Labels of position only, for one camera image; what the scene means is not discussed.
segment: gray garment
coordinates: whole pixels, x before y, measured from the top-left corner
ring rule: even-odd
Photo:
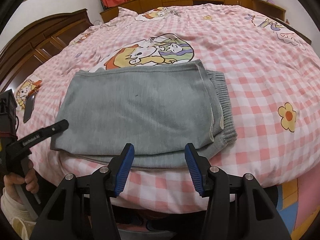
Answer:
[[[231,130],[220,126],[224,106],[214,86],[228,94],[224,76],[222,84],[214,84],[214,74],[209,75],[200,60],[79,71],[56,118],[67,119],[69,128],[52,137],[51,149],[109,162],[130,142],[133,166],[171,168],[186,166],[183,149],[192,142],[211,158],[236,133],[231,115]]]

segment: orange flower center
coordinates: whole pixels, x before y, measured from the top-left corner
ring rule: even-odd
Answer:
[[[293,114],[290,111],[287,111],[285,117],[290,122],[293,119]]]

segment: finger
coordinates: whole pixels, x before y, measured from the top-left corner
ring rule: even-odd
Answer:
[[[36,189],[36,186],[37,186],[37,185],[38,185],[37,182],[32,181],[32,182],[30,182],[28,185],[26,185],[26,190],[27,190],[27,191],[32,191],[32,190]]]
[[[12,185],[12,184],[18,184],[21,185],[24,183],[24,178],[20,177],[19,175],[15,173],[9,173],[8,175],[4,176],[4,185],[6,187]]]
[[[29,168],[29,169],[32,169],[32,168],[33,168],[33,162],[32,162],[32,160],[29,160],[29,162],[28,162],[28,168]]]
[[[38,182],[38,178],[36,176],[36,171],[34,169],[31,169],[30,171],[28,171],[28,173],[25,177],[25,181],[27,184],[29,184],[32,181]]]
[[[36,187],[33,190],[31,190],[30,192],[32,194],[36,194],[36,193],[38,193],[38,191],[39,191],[39,184],[37,184]]]

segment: black cable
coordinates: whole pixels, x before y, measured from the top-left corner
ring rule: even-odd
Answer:
[[[17,132],[17,130],[19,128],[19,118],[18,118],[18,116],[16,116],[16,118],[17,118],[17,128],[16,128],[16,132]]]

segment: human hand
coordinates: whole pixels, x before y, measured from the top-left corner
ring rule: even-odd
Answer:
[[[28,163],[29,171],[25,178],[20,177],[19,175],[11,172],[8,175],[4,176],[4,187],[5,191],[16,202],[23,204],[21,198],[19,197],[14,184],[21,185],[26,183],[26,190],[30,191],[32,194],[35,194],[39,191],[38,178],[36,177],[36,171],[33,169],[33,162],[29,160]]]

